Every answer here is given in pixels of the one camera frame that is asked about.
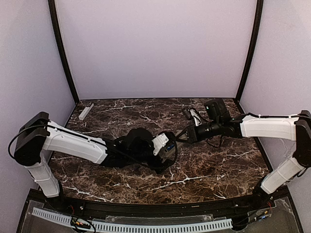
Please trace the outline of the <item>grey remote control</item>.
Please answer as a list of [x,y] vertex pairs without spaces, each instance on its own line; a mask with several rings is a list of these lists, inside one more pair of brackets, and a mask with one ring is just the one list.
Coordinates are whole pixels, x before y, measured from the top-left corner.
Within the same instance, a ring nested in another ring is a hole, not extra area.
[[[186,140],[187,139],[187,134],[186,133],[182,134],[180,136],[180,139]],[[184,142],[177,141],[176,144],[177,144],[177,148],[179,149],[180,147],[183,146]],[[174,144],[172,144],[170,146],[166,145],[166,147],[164,148],[164,156],[165,157],[170,157],[170,156],[174,155],[174,153],[175,153],[175,146],[174,146]]]

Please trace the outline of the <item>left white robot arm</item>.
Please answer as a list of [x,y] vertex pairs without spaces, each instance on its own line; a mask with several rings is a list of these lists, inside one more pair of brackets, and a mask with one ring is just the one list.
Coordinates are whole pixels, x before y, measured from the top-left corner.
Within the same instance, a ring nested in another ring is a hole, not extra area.
[[163,160],[160,153],[167,146],[177,148],[172,132],[153,136],[147,129],[135,128],[115,140],[101,139],[64,128],[51,121],[46,112],[38,113],[23,125],[9,144],[16,145],[14,151],[8,151],[9,155],[28,170],[47,198],[57,198],[63,191],[42,154],[44,150],[103,167],[139,164],[160,174],[176,162],[175,158]]

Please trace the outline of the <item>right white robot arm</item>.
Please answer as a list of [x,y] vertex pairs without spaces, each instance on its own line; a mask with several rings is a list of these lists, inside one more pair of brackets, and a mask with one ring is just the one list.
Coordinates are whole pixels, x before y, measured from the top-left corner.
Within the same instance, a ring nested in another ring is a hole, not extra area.
[[280,186],[299,176],[311,166],[311,114],[303,110],[297,115],[261,116],[252,113],[231,117],[222,99],[204,104],[209,121],[189,125],[176,136],[182,143],[193,144],[214,136],[231,138],[267,137],[296,142],[292,156],[268,175],[253,190],[257,197],[268,197]]

